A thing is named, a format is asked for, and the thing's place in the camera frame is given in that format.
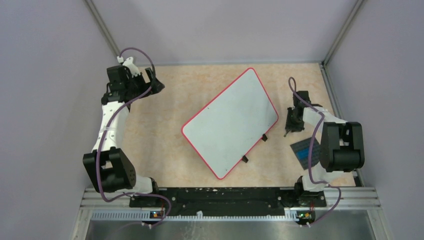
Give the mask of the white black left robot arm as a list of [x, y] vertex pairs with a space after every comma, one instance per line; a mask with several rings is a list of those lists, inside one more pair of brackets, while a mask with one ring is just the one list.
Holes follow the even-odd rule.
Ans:
[[151, 177], [137, 175], [122, 143], [131, 104], [159, 93], [165, 85], [157, 79], [154, 66], [145, 69], [149, 81], [144, 80], [137, 67], [116, 65], [106, 71], [109, 82], [101, 98], [101, 125], [91, 152], [83, 156], [83, 165], [98, 193], [138, 190], [141, 200], [154, 207], [161, 198], [157, 184]]

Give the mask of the green white marker pen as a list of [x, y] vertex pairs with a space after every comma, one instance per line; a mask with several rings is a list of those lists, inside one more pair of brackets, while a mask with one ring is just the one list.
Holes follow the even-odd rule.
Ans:
[[286, 133], [283, 135], [283, 137], [285, 138], [290, 132], [291, 130], [287, 130]]

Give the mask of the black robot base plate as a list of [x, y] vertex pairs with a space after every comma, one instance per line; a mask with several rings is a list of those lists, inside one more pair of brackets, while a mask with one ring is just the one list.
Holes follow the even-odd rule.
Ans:
[[283, 216], [287, 208], [321, 208], [324, 193], [294, 187], [168, 187], [157, 192], [171, 202], [169, 216]]

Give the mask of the red-edged whiteboard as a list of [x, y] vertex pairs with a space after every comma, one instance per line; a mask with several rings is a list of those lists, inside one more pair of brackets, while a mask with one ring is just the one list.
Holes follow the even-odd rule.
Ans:
[[181, 127], [181, 134], [222, 180], [278, 122], [257, 71], [249, 67]]

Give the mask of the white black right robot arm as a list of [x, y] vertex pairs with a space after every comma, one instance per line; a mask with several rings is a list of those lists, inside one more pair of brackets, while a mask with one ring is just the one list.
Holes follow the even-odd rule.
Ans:
[[293, 93], [293, 107], [287, 109], [286, 133], [297, 133], [305, 124], [314, 127], [306, 152], [306, 175], [294, 186], [293, 200], [307, 206], [319, 192], [342, 173], [363, 167], [365, 151], [362, 125], [331, 114], [319, 104], [312, 104], [308, 91]]

